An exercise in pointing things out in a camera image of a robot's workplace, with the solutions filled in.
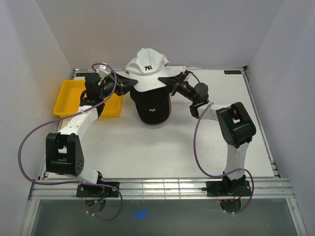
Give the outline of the white cap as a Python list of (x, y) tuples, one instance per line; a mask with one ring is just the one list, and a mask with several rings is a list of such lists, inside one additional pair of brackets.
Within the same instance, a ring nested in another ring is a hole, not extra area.
[(125, 67), (125, 72), (138, 83), (134, 88), (139, 92), (146, 92), (166, 87), (159, 78), (169, 77), (166, 66), (167, 57), (154, 49), (142, 48)]

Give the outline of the plain black cap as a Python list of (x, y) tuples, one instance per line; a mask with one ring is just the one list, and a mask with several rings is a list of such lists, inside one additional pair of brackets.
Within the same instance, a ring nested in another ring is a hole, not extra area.
[(157, 88), (145, 92), (139, 92), (135, 88), (130, 91), (130, 97), (135, 103), (140, 119), (149, 124), (150, 119), (163, 107), (170, 98), (167, 87)]

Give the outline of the beige baseball cap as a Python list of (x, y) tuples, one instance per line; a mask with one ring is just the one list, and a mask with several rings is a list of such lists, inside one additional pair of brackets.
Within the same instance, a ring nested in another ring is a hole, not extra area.
[(150, 119), (149, 125), (160, 125), (167, 121), (171, 115), (172, 112), (172, 104), (171, 104), (171, 99), (168, 98), (168, 101), (161, 109), (159, 109), (155, 113), (152, 119)]

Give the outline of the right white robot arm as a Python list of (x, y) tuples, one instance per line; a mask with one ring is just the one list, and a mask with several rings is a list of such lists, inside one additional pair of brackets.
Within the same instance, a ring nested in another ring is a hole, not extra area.
[(241, 102), (231, 105), (218, 105), (209, 101), (208, 86), (198, 82), (191, 86), (187, 77), (191, 71), (184, 71), (172, 77), (159, 77), (174, 96), (179, 93), (192, 102), (191, 115), (201, 120), (212, 120), (219, 124), (222, 137), (227, 144), (227, 159), (221, 181), (217, 189), (225, 195), (234, 195), (245, 187), (245, 158), (248, 146), (256, 134), (256, 127), (245, 106)]

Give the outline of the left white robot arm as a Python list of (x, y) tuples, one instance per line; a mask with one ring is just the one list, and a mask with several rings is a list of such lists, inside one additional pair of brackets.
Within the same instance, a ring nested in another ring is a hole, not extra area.
[(118, 195), (119, 184), (104, 182), (102, 173), (85, 164), (81, 140), (88, 128), (100, 118), (105, 102), (114, 94), (127, 94), (137, 80), (110, 73), (100, 76), (97, 72), (85, 76), (85, 88), (80, 95), (77, 113), (68, 124), (46, 137), (46, 170), (71, 178), (79, 184), (78, 190), (88, 196)]

